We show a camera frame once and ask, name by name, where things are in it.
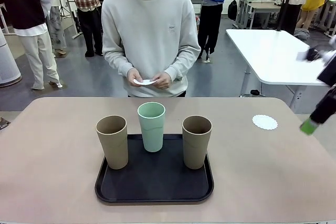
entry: khaki pants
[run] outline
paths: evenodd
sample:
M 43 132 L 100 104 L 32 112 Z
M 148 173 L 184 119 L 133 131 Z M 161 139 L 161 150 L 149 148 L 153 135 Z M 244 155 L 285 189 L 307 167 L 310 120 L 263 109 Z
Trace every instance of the khaki pants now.
M 52 53 L 48 32 L 37 36 L 19 36 L 25 48 L 29 65 L 34 74 L 33 89 L 43 89 L 43 65 L 47 69 L 48 81 L 59 83 L 57 65 Z

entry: person in gray sweatshirt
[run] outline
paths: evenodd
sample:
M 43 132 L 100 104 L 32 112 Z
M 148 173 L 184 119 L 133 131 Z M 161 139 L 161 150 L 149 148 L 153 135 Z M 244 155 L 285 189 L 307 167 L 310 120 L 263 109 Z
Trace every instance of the person in gray sweatshirt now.
M 104 0 L 102 26 L 104 57 L 129 96 L 185 96 L 201 51 L 191 0 Z

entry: white paper coaster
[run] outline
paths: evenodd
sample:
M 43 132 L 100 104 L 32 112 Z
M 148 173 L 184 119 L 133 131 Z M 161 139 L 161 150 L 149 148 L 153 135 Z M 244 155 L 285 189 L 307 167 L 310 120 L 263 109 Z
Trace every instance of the white paper coaster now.
M 278 122 L 267 115 L 255 115 L 252 121 L 256 126 L 264 130 L 274 130 L 278 127 Z
M 156 81 L 151 81 L 151 80 L 143 80 L 143 82 L 138 82 L 137 80 L 133 80 L 135 84 L 138 84 L 138 85 L 142 85 L 142 86 L 147 86 L 147 85 L 151 85 L 153 83 L 156 83 Z

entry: black pole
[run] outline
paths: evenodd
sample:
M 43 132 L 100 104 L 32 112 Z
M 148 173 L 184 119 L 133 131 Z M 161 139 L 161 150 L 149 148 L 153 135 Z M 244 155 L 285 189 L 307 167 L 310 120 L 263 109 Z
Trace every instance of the black pole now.
M 284 5 L 283 6 L 283 11 L 281 13 L 281 17 L 280 17 L 280 21 L 278 23 L 278 28 L 277 28 L 277 31 L 281 31 L 281 27 L 282 27 L 282 23 L 284 22 L 285 20 L 285 14 L 287 12 L 287 8 L 288 8 L 288 4 L 289 4 L 289 0 L 283 0 L 282 4 Z

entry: brown cup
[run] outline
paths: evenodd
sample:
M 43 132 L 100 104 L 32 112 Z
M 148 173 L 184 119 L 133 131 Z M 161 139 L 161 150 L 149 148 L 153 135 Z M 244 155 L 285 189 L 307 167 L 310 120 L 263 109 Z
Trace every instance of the brown cup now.
M 212 123 L 199 115 L 189 116 L 182 123 L 184 164 L 190 169 L 200 169 L 204 164 L 210 140 Z
M 118 115 L 110 115 L 96 124 L 96 131 L 107 163 L 112 169 L 124 168 L 128 163 L 127 122 Z

